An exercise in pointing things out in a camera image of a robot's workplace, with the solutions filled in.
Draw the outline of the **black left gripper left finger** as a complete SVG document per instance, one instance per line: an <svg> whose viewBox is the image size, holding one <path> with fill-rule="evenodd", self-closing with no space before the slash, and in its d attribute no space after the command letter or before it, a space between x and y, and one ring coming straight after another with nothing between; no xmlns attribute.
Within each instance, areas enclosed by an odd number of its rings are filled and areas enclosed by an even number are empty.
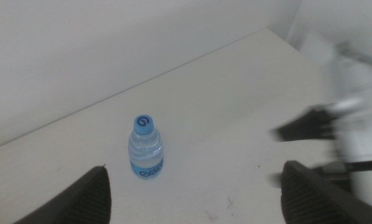
<svg viewBox="0 0 372 224"><path fill-rule="evenodd" d="M111 189L108 171L104 166L96 166L16 223L108 224L110 219Z"/></svg>

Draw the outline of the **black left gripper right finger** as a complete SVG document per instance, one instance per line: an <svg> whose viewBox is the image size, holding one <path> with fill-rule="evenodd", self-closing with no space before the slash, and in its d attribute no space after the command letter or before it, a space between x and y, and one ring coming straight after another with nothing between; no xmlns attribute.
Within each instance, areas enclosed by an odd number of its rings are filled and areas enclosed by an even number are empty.
<svg viewBox="0 0 372 224"><path fill-rule="evenodd" d="M352 188L343 190L300 162L287 161L280 182L286 223L372 223L372 206Z"/></svg>

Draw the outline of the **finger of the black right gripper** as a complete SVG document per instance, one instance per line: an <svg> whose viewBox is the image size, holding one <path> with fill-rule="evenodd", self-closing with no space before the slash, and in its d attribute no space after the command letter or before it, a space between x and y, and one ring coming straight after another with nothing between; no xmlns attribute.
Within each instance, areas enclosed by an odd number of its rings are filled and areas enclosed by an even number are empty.
<svg viewBox="0 0 372 224"><path fill-rule="evenodd" d="M312 170L341 189L351 190L350 173L343 164L324 164Z"/></svg>
<svg viewBox="0 0 372 224"><path fill-rule="evenodd" d="M339 118L339 114L324 106L311 106L299 117L272 129L271 134L280 142L334 140L333 122Z"/></svg>

